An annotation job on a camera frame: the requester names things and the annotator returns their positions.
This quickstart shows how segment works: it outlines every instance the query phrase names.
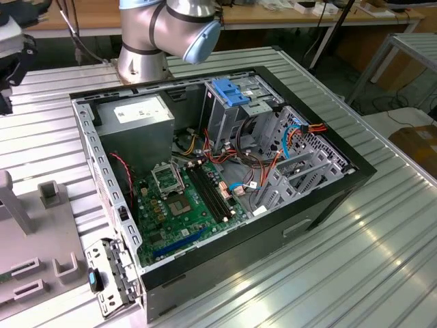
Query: blue end cap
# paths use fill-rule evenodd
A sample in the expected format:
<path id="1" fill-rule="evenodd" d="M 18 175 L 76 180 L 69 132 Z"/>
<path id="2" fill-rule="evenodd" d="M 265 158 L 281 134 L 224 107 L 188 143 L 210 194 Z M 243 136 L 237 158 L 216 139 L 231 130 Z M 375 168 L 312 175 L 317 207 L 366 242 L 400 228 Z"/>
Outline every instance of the blue end cap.
<path id="1" fill-rule="evenodd" d="M 183 60 L 191 64 L 204 62 L 219 40 L 220 28 L 220 23 L 216 20 L 206 25 L 185 51 Z"/>
<path id="2" fill-rule="evenodd" d="M 94 272 L 89 273 L 88 279 L 91 285 L 96 283 L 96 276 L 94 275 Z"/>
<path id="3" fill-rule="evenodd" d="M 145 7 L 147 5 L 154 5 L 163 0 L 120 0 L 120 10 L 133 9 Z"/>

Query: white paper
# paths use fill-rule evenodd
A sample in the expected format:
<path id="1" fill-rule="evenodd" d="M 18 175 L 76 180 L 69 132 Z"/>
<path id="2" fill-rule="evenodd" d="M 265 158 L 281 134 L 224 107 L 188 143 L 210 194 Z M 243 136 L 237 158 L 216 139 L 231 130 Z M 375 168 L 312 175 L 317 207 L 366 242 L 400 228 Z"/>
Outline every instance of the white paper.
<path id="1" fill-rule="evenodd" d="M 418 135 L 421 136 L 422 139 L 430 140 L 433 139 L 432 134 L 428 131 L 416 131 Z"/>
<path id="2" fill-rule="evenodd" d="M 120 123 L 127 123 L 143 118 L 166 118 L 168 112 L 157 97 L 147 98 L 135 104 L 118 106 L 114 109 Z"/>

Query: motherboard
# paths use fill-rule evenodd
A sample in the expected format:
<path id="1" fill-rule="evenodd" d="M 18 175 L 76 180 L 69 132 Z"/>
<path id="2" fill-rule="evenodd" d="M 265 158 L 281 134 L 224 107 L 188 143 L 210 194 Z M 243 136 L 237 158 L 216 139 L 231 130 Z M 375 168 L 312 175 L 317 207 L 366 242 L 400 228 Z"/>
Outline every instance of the motherboard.
<path id="1" fill-rule="evenodd" d="M 247 219 L 210 162 L 159 167 L 134 182 L 138 195 L 138 256 L 151 265 Z"/>

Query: red cable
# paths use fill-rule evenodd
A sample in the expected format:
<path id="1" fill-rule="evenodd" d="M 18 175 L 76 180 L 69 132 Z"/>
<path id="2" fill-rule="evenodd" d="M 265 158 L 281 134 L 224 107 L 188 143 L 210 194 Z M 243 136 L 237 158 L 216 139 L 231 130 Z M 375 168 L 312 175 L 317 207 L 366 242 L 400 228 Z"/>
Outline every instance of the red cable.
<path id="1" fill-rule="evenodd" d="M 130 176 L 130 171 L 128 169 L 128 165 L 118 155 L 116 155 L 116 154 L 114 154 L 112 152 L 110 152 L 109 154 L 111 156 L 115 157 L 124 166 L 124 169 L 126 170 L 126 174 L 128 175 L 128 179 L 129 179 L 130 207 L 132 208 L 133 207 L 134 193 L 133 193 L 133 190 L 132 190 L 132 178 Z"/>

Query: ram slot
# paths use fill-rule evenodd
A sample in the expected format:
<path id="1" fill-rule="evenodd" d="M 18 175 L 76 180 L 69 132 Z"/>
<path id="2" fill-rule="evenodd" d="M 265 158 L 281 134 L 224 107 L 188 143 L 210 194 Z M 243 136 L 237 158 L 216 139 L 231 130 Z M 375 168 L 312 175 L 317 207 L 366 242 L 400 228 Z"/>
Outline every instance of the ram slot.
<path id="1" fill-rule="evenodd" d="M 206 207 L 214 217 L 215 222 L 223 222 L 225 217 L 230 219 L 230 210 L 202 168 L 190 168 L 187 170 L 187 174 L 191 182 L 194 184 L 197 192 L 200 194 L 200 197 L 204 201 Z"/>

